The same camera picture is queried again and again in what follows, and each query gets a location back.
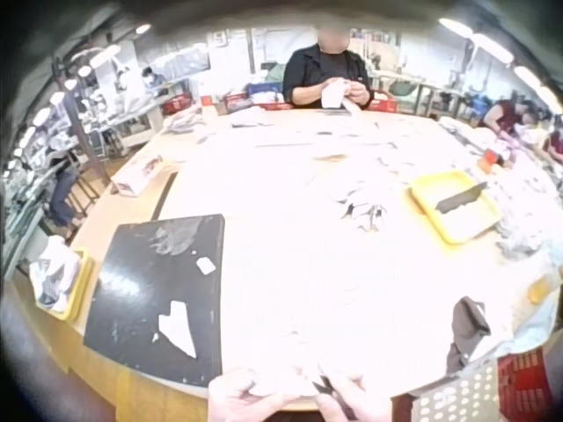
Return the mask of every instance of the scissors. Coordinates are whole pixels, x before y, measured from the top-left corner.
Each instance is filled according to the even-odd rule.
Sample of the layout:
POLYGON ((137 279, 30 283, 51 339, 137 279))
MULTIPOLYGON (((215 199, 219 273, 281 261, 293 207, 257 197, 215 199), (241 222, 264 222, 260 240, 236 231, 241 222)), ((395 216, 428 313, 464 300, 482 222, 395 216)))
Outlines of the scissors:
POLYGON ((346 404, 346 402, 342 399, 340 394, 338 394, 338 392, 334 389, 330 380, 325 375, 320 375, 319 379, 322 382, 322 384, 319 384, 318 382, 314 382, 314 381, 312 382, 315 389, 317 389, 317 391, 320 394, 327 394, 330 397, 332 397, 334 400, 336 400, 348 420, 358 420, 352 408, 346 404))

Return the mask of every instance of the ceiling light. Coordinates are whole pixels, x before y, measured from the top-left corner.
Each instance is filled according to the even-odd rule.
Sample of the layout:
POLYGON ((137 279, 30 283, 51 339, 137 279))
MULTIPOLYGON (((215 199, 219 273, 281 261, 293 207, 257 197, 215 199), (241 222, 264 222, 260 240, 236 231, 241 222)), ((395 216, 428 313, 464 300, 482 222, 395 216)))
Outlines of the ceiling light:
POLYGON ((49 118, 49 114, 51 114, 51 109, 49 107, 41 108, 37 114, 35 114, 35 118, 33 119, 33 124, 35 126, 41 126, 43 123, 47 121, 49 118))
POLYGON ((74 90, 74 87, 77 86, 77 80, 76 79, 67 79, 66 82, 64 83, 64 86, 67 88, 67 90, 72 91, 74 90))
POLYGON ((121 51, 121 47, 118 44, 112 44, 111 46, 107 47, 101 53, 98 53, 90 60, 90 65, 96 69, 109 59, 117 55, 121 51))
POLYGON ((141 35, 142 33, 146 33, 147 31, 149 31, 149 29, 150 29, 150 25, 144 24, 144 25, 139 26, 137 29, 135 29, 135 32, 138 35, 141 35))
POLYGON ((504 64, 510 64, 514 60, 514 56, 505 47, 497 44, 486 35, 482 33, 474 33, 472 41, 478 46, 493 55, 504 64))
POLYGON ((53 106, 58 106, 59 104, 61 104, 63 98, 64 98, 64 92, 57 91, 51 96, 49 103, 51 103, 53 106))
POLYGON ((88 75, 90 75, 90 72, 91 72, 90 66, 83 66, 78 70, 78 75, 80 75, 81 77, 87 77, 88 75))
POLYGON ((438 22, 461 37, 469 38, 473 35, 473 30, 469 26, 457 22, 456 20, 442 18, 438 22))
POLYGON ((536 93, 542 99, 542 101, 547 104, 552 112, 554 112, 555 114, 563 114, 563 107, 561 107, 561 103, 552 90, 550 90, 546 86, 540 86, 536 90, 536 93))
POLYGON ((537 90, 539 88, 539 85, 542 84, 539 78, 534 75, 531 70, 525 68, 524 66, 518 66, 514 68, 514 73, 516 73, 516 75, 520 79, 522 79, 524 83, 527 84, 532 90, 537 90))
POLYGON ((28 127, 26 132, 22 136, 21 141, 19 141, 19 147, 25 148, 29 140, 32 139, 34 133, 35 133, 35 126, 28 127))

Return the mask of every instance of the plastic crate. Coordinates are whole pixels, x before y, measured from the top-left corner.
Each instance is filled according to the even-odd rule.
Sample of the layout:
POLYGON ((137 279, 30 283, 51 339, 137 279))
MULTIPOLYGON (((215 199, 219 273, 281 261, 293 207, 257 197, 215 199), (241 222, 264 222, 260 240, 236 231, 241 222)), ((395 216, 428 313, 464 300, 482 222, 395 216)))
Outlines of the plastic crate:
POLYGON ((411 184, 413 197, 420 204, 428 219, 449 244, 463 244, 494 226, 501 218, 501 211, 486 192, 482 192, 471 215, 457 218, 457 210, 442 214, 436 208, 440 200, 461 193, 475 186, 477 182, 464 171, 447 171, 428 174, 417 178, 411 184))
POLYGON ((259 92, 282 92, 281 82, 265 82, 263 84, 248 84, 246 86, 246 93, 250 97, 252 94, 259 92))
POLYGON ((94 260, 86 251, 79 249, 75 251, 75 253, 80 257, 80 270, 78 270, 77 279, 74 282, 74 287, 72 288, 72 293, 69 297, 69 306, 67 306, 67 309, 64 312, 54 312, 50 309, 44 308, 40 303, 36 302, 37 306, 48 314, 52 315, 56 319, 67 322, 77 319, 80 306, 82 305, 84 291, 88 284, 88 280, 90 279, 91 271, 94 268, 94 260))
POLYGON ((384 94, 387 99, 373 99, 368 105, 371 112, 398 113, 398 102, 389 92, 374 90, 374 92, 384 94))

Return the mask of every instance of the black jacket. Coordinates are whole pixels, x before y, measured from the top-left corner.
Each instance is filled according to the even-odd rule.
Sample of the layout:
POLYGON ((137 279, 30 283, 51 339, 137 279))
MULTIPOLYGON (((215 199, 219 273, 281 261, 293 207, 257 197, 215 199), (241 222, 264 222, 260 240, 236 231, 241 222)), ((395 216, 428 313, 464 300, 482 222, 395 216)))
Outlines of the black jacket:
MULTIPOLYGON (((369 87, 368 72, 362 58, 356 53, 346 50, 344 52, 347 62, 347 73, 350 81, 361 82, 369 92, 369 101, 362 107, 367 108, 373 99, 373 90, 369 87)), ((320 47, 314 46, 297 50, 288 61, 283 74, 283 97, 286 102, 293 103, 293 90, 297 87, 308 87, 322 84, 330 77, 323 74, 320 68, 320 47)), ((321 101, 309 105, 300 105, 302 108, 321 108, 321 101)))

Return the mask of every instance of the box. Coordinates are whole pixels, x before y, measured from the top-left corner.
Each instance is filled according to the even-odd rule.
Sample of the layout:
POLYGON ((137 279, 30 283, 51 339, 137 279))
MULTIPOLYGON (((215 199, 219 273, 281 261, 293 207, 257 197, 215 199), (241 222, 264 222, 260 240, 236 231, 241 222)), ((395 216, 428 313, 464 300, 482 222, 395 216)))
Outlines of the box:
POLYGON ((142 149, 112 177, 124 196, 139 196, 160 171, 163 158, 156 151, 142 149))
POLYGON ((376 94, 384 94, 387 99, 374 98, 369 103, 368 110, 371 112, 398 113, 398 103, 395 97, 387 91, 374 90, 374 92, 376 94))

